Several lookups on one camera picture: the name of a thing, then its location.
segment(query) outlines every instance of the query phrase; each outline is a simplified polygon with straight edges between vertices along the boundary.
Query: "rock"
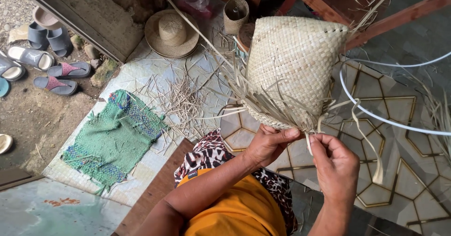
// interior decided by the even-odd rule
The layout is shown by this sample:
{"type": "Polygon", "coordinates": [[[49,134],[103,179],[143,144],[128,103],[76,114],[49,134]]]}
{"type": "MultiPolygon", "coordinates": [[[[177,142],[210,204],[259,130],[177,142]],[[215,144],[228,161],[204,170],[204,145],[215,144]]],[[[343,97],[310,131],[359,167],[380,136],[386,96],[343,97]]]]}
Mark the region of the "rock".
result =
{"type": "Polygon", "coordinates": [[[96,70],[96,73],[91,77],[91,84],[95,87],[101,88],[110,80],[114,71],[118,67],[118,63],[113,59],[107,59],[96,70]]]}
{"type": "Polygon", "coordinates": [[[83,39],[82,37],[78,35],[74,35],[70,38],[70,41],[72,42],[72,45],[76,50],[82,50],[83,49],[83,39]]]}
{"type": "Polygon", "coordinates": [[[28,39],[28,26],[25,24],[9,32],[8,43],[11,44],[19,41],[24,41],[27,39],[28,39]]]}
{"type": "Polygon", "coordinates": [[[100,58],[100,52],[96,48],[94,48],[93,45],[88,44],[85,46],[85,53],[87,54],[87,57],[91,59],[98,59],[100,58]]]}
{"type": "Polygon", "coordinates": [[[94,60],[91,60],[91,66],[92,66],[95,70],[97,70],[97,68],[98,68],[101,64],[102,64],[102,60],[100,60],[100,59],[94,59],[94,60]]]}

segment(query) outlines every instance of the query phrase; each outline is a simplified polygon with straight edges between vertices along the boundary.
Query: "dirt ground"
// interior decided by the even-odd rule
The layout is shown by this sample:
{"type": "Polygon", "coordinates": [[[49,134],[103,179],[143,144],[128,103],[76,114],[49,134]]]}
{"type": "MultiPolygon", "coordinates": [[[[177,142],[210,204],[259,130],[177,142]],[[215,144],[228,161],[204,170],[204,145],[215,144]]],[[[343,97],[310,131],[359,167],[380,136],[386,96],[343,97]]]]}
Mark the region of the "dirt ground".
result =
{"type": "MultiPolygon", "coordinates": [[[[30,0],[0,0],[0,50],[6,52],[12,46],[7,43],[8,31],[4,30],[4,25],[14,29],[16,22],[30,24],[34,6],[30,0]]],[[[14,46],[29,47],[29,44],[22,41],[14,46]]],[[[50,47],[47,52],[55,57],[56,63],[89,61],[84,51],[74,50],[71,60],[56,57],[50,47]]],[[[101,89],[90,84],[90,77],[77,78],[72,79],[79,84],[77,94],[70,97],[56,95],[33,86],[33,79],[46,76],[45,72],[29,66],[25,68],[25,76],[10,82],[11,91],[0,99],[0,134],[8,134],[14,139],[13,147],[0,155],[0,170],[20,167],[38,175],[91,110],[101,89]]]]}

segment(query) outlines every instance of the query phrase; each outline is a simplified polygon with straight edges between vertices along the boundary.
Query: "green rag rug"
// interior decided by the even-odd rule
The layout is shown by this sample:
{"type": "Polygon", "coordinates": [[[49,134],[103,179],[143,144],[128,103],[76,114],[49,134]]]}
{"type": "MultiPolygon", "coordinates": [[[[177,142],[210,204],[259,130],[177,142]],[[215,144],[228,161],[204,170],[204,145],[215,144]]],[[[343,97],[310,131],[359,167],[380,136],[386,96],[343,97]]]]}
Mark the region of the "green rag rug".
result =
{"type": "Polygon", "coordinates": [[[162,131],[169,128],[163,117],[125,90],[111,93],[102,112],[96,116],[91,113],[89,118],[61,159],[97,180],[100,189],[94,194],[99,195],[125,180],[162,131]]]}

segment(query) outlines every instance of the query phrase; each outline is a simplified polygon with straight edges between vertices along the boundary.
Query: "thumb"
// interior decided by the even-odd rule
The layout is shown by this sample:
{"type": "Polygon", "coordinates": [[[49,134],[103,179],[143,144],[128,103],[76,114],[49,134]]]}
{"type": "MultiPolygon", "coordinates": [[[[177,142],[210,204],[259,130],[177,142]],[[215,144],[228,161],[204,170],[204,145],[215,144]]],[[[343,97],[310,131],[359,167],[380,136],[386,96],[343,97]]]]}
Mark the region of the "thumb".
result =
{"type": "Polygon", "coordinates": [[[312,148],[313,158],[316,163],[321,166],[325,164],[330,164],[330,159],[327,156],[326,148],[324,145],[313,135],[309,136],[310,147],[312,148]]]}
{"type": "Polygon", "coordinates": [[[297,128],[284,129],[277,134],[267,135],[272,144],[286,143],[296,140],[301,132],[297,128]]]}

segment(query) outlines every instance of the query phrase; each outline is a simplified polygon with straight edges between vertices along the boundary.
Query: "woven bag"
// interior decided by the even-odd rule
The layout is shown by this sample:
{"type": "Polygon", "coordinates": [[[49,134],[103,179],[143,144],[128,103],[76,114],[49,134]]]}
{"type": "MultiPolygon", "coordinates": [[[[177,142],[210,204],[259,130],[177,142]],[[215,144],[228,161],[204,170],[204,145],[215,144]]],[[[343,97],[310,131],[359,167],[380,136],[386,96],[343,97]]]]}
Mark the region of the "woven bag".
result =
{"type": "MultiPolygon", "coordinates": [[[[279,98],[279,92],[291,96],[294,100],[287,96],[284,99],[299,101],[311,112],[287,104],[300,123],[297,127],[302,131],[315,129],[318,118],[323,114],[332,66],[348,31],[345,25],[316,19],[257,19],[246,72],[250,92],[263,94],[263,88],[273,98],[279,98]]],[[[287,112],[283,102],[275,103],[287,112]]],[[[255,111],[255,107],[246,102],[244,104],[252,117],[265,125],[276,129],[295,127],[255,111]]]]}
{"type": "Polygon", "coordinates": [[[224,6],[223,16],[226,33],[238,34],[241,26],[248,22],[249,5],[245,0],[229,0],[224,6]]]}

